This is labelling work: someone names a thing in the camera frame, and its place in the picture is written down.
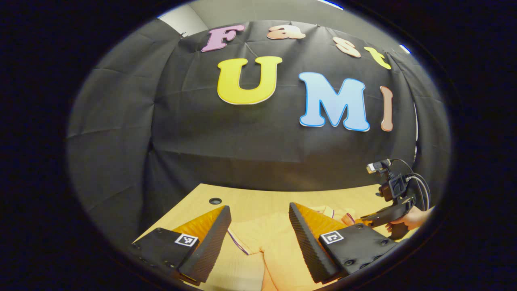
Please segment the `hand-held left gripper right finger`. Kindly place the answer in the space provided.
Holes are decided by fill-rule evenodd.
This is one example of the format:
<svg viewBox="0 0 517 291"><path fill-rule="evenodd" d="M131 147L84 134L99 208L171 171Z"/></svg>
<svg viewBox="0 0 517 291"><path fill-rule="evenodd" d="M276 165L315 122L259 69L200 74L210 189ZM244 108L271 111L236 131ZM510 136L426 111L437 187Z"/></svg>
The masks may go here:
<svg viewBox="0 0 517 291"><path fill-rule="evenodd" d="M299 203L289 204L288 215L315 283L330 283L360 271L398 244L364 223L347 226Z"/></svg>

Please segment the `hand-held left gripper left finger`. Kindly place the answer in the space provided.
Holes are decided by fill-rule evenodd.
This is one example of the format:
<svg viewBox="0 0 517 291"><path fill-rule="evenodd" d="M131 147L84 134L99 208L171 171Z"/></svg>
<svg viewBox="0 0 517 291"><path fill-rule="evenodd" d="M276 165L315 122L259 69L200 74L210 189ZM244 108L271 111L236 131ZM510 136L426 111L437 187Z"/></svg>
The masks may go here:
<svg viewBox="0 0 517 291"><path fill-rule="evenodd" d="M230 207L221 206L173 230L156 227L129 252L166 277L199 286L214 268L230 223Z"/></svg>

